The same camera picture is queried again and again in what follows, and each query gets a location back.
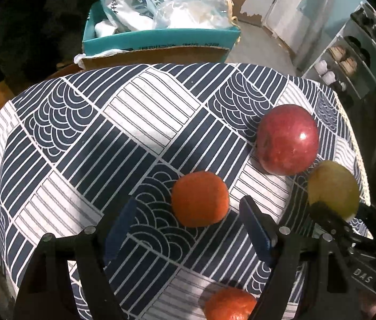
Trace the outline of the small tangerine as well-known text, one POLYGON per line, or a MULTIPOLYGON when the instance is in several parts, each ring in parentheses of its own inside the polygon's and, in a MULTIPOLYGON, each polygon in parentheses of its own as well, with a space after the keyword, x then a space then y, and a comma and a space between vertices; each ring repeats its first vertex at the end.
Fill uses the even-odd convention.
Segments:
POLYGON ((257 304, 248 292, 230 287, 214 294, 204 305, 207 320, 248 319, 257 304))
POLYGON ((186 227, 206 227, 220 222, 229 210, 229 192, 224 181, 212 172, 198 171, 174 183, 171 207, 186 227))

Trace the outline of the yellow green mango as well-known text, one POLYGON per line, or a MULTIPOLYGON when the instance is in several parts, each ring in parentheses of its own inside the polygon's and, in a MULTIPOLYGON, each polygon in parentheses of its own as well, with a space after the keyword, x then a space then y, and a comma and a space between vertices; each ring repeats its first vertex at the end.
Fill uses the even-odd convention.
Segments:
POLYGON ((359 209, 359 186, 351 172, 342 165, 325 160, 310 173, 308 201, 324 202, 345 221, 352 220, 359 209))

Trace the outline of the black hanging coat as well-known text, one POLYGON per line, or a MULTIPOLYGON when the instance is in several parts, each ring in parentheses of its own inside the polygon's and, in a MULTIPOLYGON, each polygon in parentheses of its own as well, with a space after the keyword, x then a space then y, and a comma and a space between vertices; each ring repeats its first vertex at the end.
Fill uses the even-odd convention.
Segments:
POLYGON ((81 51, 97 0, 0 0, 0 82, 18 89, 46 79, 81 51))

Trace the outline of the blue white patterned tablecloth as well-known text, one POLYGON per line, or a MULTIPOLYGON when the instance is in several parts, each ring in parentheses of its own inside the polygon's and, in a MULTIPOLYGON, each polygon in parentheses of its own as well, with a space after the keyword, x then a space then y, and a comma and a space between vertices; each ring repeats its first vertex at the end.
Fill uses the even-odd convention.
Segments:
POLYGON ((359 147, 337 95, 325 85, 254 64, 136 64, 41 82, 0 109, 0 268, 12 294, 41 237, 79 233, 116 197, 139 203, 120 256, 105 268, 129 319, 202 319, 223 287, 252 295, 269 269, 239 220, 249 195, 262 212, 311 235, 307 173, 267 175, 255 158, 269 110, 302 106, 319 131, 317 162, 350 170, 370 201, 359 147), (208 171, 229 192, 227 215, 183 226, 175 182, 208 171))

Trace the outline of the teal plastic crate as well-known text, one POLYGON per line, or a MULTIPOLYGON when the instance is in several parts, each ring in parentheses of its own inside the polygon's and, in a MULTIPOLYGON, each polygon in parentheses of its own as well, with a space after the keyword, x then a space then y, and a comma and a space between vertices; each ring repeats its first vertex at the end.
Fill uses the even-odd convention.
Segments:
POLYGON ((99 36, 95 27, 106 20, 101 3, 94 3, 89 11, 82 42, 82 50, 87 56, 110 49, 136 51, 174 46, 215 46, 231 50, 241 36, 238 25, 226 30, 154 28, 121 32, 117 29, 112 35, 99 36))

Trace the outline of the white door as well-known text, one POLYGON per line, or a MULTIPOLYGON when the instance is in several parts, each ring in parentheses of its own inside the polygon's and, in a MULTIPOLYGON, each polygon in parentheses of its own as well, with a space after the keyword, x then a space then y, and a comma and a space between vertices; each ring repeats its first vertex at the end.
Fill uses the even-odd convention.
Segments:
POLYGON ((228 61, 293 72, 317 38, 330 0, 233 0, 242 29, 228 61))

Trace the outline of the clear plastic bag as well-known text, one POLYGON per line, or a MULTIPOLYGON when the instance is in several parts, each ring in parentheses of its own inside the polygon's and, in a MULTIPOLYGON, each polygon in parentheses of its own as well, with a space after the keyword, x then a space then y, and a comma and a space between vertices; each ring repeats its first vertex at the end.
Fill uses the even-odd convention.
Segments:
POLYGON ((155 29, 226 30, 236 26, 232 0, 165 0, 154 16, 155 29))

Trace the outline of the brown cardboard box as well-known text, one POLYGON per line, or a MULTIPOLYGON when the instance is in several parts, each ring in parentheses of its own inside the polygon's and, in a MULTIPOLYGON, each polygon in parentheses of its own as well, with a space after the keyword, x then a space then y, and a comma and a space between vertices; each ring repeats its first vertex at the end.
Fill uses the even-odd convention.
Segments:
POLYGON ((230 49, 215 46, 174 46, 136 51, 110 49, 92 56, 77 54, 74 63, 83 70, 131 64, 219 63, 224 62, 230 52, 230 49))

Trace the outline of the red apple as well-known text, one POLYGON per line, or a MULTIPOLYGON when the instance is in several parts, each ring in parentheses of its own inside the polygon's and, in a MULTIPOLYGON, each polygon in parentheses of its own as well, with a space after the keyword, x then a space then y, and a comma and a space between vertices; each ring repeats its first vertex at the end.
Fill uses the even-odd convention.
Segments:
POLYGON ((294 104, 276 106, 257 127, 257 159, 273 175, 296 175, 312 165, 319 133, 312 115, 294 104))

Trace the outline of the shoe rack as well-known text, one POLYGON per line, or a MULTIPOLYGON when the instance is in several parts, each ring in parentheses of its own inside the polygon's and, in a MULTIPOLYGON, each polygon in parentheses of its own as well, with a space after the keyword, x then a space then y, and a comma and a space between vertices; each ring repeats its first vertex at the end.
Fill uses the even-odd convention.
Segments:
POLYGON ((302 77, 336 91, 344 108, 376 88, 376 11, 360 3, 302 77))

